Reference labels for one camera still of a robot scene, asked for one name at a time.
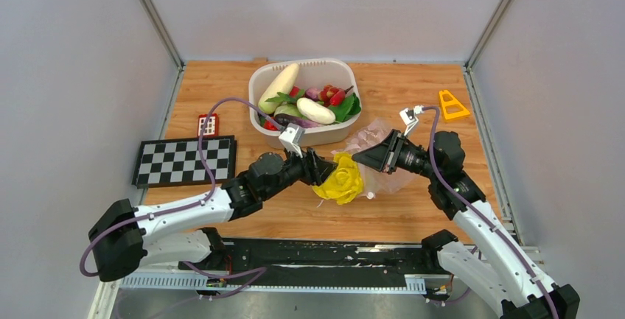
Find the white basket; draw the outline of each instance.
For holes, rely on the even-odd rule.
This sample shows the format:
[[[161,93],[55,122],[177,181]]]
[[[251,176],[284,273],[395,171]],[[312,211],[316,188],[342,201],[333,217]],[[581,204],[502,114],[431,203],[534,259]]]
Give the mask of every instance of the white basket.
[[[272,63],[265,65],[256,70],[250,78],[249,92],[250,102],[258,105],[258,99],[265,92],[265,89],[273,82],[273,79],[291,63],[298,63],[299,74],[295,85],[301,89],[307,88],[323,88],[325,85],[333,85],[342,89],[347,89],[351,86],[351,92],[356,94],[356,97],[360,98],[358,93],[358,87],[356,86],[356,79],[354,78],[354,72],[346,63],[340,60],[331,58],[321,59],[309,59],[309,60],[295,60],[287,61],[283,63]],[[339,142],[344,140],[349,134],[349,128],[360,117],[360,113],[352,117],[346,122],[339,124],[327,125],[322,127],[312,127],[306,129],[306,132],[301,137],[300,146],[315,146],[319,144],[331,144],[333,142]],[[265,135],[267,143],[273,148],[282,148],[282,144],[278,141],[278,131],[269,131],[260,126],[258,114],[256,111],[250,109],[250,121],[254,128],[260,133]]]

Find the purple eggplant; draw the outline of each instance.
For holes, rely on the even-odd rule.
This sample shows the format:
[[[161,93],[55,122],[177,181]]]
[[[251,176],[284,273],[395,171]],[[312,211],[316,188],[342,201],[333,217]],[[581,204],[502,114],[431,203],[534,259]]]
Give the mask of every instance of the purple eggplant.
[[[302,119],[302,118],[298,118],[297,116],[292,116],[288,114],[276,114],[273,117],[273,119],[276,120],[276,122],[282,126],[287,126],[291,123],[291,124],[299,125],[303,127],[304,129],[310,129],[311,127],[326,126],[326,125],[314,122],[313,120]]]
[[[321,89],[319,88],[308,88],[304,93],[304,97],[314,100],[315,102],[319,101],[319,94],[321,93]]]

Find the pink plastic bag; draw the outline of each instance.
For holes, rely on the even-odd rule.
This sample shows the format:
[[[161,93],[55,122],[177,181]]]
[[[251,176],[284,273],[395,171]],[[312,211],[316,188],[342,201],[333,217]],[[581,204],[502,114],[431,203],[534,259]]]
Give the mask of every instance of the pink plastic bag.
[[[346,152],[353,155],[356,152],[366,150],[379,144],[391,133],[393,128],[384,119],[375,119],[369,126],[358,130],[354,135],[347,138],[347,146],[343,150],[332,151],[332,154]],[[366,196],[369,199],[377,193],[392,194],[408,185],[417,175],[403,169],[397,169],[392,175],[381,173],[362,164],[358,164],[358,170],[365,183],[363,193],[358,196]]]

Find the wooden surface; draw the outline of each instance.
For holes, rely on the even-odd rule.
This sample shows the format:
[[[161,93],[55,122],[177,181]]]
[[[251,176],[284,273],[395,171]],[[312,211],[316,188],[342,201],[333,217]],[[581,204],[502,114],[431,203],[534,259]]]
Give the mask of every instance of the wooden surface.
[[[224,97],[248,97],[248,81],[257,62],[190,62],[182,80],[166,139],[197,135],[198,116],[205,114]],[[456,65],[349,64],[354,71],[363,104],[363,113],[352,132],[375,118],[382,117],[395,128],[404,125],[399,111],[414,105],[437,105],[438,91],[448,89],[469,109],[470,101],[461,67]],[[269,150],[250,121],[248,108],[228,102],[217,109],[220,135],[235,135],[238,140],[237,173],[246,170],[258,156]],[[415,144],[427,145],[433,113],[419,117],[421,123],[411,136]],[[456,122],[439,122],[438,130],[459,134],[467,156],[465,170],[486,194],[497,214],[492,183],[473,116]],[[338,142],[315,147],[331,158],[330,151],[345,147]],[[263,209],[233,222],[213,225],[222,236],[288,239],[336,239],[388,242],[420,242],[443,228],[470,242],[468,237],[439,211],[427,193],[428,180],[417,178],[395,194],[378,194],[373,200],[359,197],[339,206],[326,200],[317,207],[319,197],[309,186],[296,183],[265,202]],[[152,205],[200,194],[207,186],[178,186],[150,189],[145,204]]]

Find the yellow plastic bracket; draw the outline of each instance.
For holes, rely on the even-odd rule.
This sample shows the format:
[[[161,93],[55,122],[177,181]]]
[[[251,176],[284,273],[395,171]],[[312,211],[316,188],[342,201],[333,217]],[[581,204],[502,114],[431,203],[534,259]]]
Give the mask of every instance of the yellow plastic bracket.
[[[469,109],[466,109],[458,98],[454,97],[447,89],[439,92],[439,101],[441,103],[441,110],[443,111],[443,119],[445,119],[445,122],[451,122],[471,115]],[[450,113],[447,109],[451,107],[459,108],[460,111]]]

